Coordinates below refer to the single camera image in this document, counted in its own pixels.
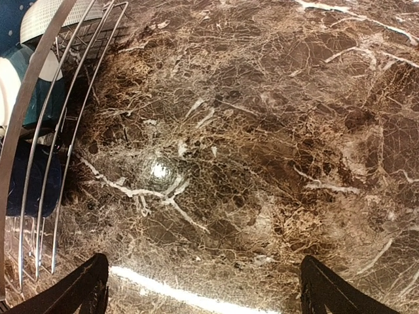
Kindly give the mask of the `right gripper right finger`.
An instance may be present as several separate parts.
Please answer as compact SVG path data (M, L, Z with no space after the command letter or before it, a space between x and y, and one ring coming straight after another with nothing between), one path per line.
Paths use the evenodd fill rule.
M301 262L301 309L303 313L397 313L311 255Z

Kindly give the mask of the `blue dotted plate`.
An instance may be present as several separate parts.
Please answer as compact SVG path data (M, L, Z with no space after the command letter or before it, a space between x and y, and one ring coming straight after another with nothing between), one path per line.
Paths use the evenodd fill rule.
M32 0L1 0L0 45L1 56L20 45L20 28L24 15L32 7Z

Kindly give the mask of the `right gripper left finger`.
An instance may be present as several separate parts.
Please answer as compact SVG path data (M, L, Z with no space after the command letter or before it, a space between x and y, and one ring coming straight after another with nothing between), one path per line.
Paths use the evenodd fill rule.
M69 275L42 293L7 307L7 313L105 313L109 299L109 262L94 254Z

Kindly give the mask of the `wire metal dish rack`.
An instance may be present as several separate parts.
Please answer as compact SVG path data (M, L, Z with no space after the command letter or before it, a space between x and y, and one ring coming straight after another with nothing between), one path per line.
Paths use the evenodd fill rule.
M64 266L64 192L82 118L122 34L127 1L72 1L44 41L60 1L1 2L1 188L5 207L1 309L51 286Z

